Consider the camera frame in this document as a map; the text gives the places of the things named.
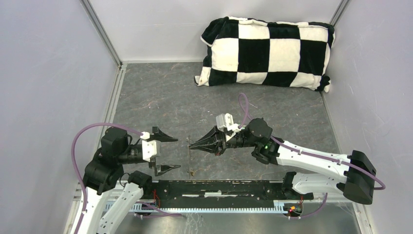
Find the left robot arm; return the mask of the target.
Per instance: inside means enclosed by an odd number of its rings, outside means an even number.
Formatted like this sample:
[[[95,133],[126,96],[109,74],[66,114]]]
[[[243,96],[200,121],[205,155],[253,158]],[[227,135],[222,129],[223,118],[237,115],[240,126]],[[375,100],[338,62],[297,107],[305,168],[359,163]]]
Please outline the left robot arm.
[[[100,148],[87,164],[81,175],[75,159],[75,146],[82,133],[92,127],[106,126],[100,140]],[[152,176],[135,171],[129,174],[120,197],[107,212],[104,208],[123,175],[126,164],[147,163],[155,176],[179,168],[179,165],[157,165],[162,142],[177,139],[163,133],[158,127],[152,132],[139,132],[113,123],[95,123],[80,130],[73,139],[71,157],[81,186],[81,203],[77,210],[72,234],[113,234],[135,203],[157,211],[161,217],[169,214],[161,211],[160,197],[153,185]]]

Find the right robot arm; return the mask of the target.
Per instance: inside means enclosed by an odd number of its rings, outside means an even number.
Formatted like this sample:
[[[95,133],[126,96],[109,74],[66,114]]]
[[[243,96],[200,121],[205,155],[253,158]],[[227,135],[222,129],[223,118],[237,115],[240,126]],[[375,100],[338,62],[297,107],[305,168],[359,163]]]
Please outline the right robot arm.
[[[273,130],[263,118],[254,118],[243,127],[235,124],[231,115],[220,115],[216,122],[205,136],[189,145],[191,150],[218,156],[226,149],[252,147],[251,155],[260,163],[310,171],[285,176],[281,192],[288,199],[299,194],[332,193],[355,203],[372,204],[376,169],[365,153],[332,154],[295,145],[272,137]]]

